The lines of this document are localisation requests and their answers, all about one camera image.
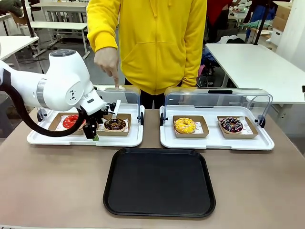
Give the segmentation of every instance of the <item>yellow hoodie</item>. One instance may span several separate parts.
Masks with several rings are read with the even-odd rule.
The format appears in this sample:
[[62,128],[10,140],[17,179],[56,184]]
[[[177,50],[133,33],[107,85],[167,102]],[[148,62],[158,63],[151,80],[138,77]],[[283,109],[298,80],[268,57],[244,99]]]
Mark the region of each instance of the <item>yellow hoodie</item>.
[[90,0],[88,39],[93,50],[115,47],[120,14],[121,68],[149,94],[196,85],[207,0]]

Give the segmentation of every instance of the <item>hand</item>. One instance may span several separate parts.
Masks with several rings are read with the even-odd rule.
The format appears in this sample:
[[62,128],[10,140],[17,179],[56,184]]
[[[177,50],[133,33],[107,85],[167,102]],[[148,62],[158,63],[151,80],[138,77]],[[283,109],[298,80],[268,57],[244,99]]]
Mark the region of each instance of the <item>hand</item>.
[[110,77],[113,77],[115,88],[119,88],[119,57],[118,51],[113,47],[105,47],[99,49],[95,53],[94,63],[101,67],[101,69],[107,73]]
[[13,13],[17,17],[23,17],[22,4],[20,0],[1,0],[0,11],[4,13]]

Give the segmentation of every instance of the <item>paper tray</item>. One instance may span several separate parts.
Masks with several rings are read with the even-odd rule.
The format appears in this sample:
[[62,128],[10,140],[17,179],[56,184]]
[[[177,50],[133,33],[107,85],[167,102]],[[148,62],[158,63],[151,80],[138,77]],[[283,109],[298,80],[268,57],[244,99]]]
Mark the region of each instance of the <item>paper tray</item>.
[[[67,111],[77,112],[75,108]],[[140,107],[140,113],[144,114],[144,107]],[[70,135],[66,137],[48,137],[31,131],[27,137],[30,144],[34,145],[89,145],[89,146],[126,146],[134,147],[139,145],[143,139],[143,125],[138,122],[138,105],[137,104],[121,104],[118,113],[131,114],[132,123],[129,134],[127,136],[99,136],[99,141],[94,142],[92,139],[87,139],[83,135]],[[43,119],[39,126],[48,129],[52,120],[58,114],[58,111],[49,111],[47,117]]]
[[[176,138],[173,129],[173,115],[202,115],[209,128],[204,139]],[[258,136],[253,139],[225,139],[217,122],[217,116],[247,116],[256,127]],[[236,150],[272,150],[274,142],[265,129],[253,122],[252,112],[241,106],[215,106],[214,108],[196,108],[194,106],[168,105],[168,120],[160,126],[160,141],[167,148],[188,149],[236,149]]]

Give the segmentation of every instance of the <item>donut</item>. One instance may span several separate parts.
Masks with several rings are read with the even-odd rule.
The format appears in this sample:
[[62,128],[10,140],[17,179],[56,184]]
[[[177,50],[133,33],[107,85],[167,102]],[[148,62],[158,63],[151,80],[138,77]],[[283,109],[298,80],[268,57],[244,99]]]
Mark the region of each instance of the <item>donut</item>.
[[[76,114],[74,114],[74,115],[69,115],[68,117],[66,117],[66,118],[64,119],[62,125],[63,125],[63,127],[65,127],[66,129],[70,129],[72,126],[74,126],[74,124],[76,123],[77,119],[78,119],[78,115],[76,115]],[[82,125],[80,126],[79,129],[81,129],[82,126],[85,125],[85,122],[86,122],[86,121],[84,121],[84,122],[82,123]]]
[[220,125],[227,134],[240,134],[243,129],[243,124],[236,118],[228,117],[220,121]]
[[105,121],[104,127],[106,131],[123,132],[126,128],[126,123],[120,118],[111,118]]
[[192,134],[195,132],[196,123],[190,118],[179,118],[175,121],[175,129],[180,134]]

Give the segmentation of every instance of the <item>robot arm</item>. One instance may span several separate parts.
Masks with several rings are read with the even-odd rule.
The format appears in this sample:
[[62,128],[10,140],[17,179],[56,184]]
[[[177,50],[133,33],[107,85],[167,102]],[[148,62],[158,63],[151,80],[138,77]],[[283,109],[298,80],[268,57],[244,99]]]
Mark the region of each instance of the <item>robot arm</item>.
[[[50,53],[50,67],[45,75],[16,71],[0,61],[0,90],[11,97],[17,112],[31,129],[52,137],[74,133],[85,119],[85,134],[87,138],[94,138],[97,123],[102,121],[103,115],[111,113],[109,108],[115,106],[98,96],[84,61],[73,50],[56,50]],[[24,105],[56,111],[76,107],[79,118],[68,130],[49,131],[32,121]]]

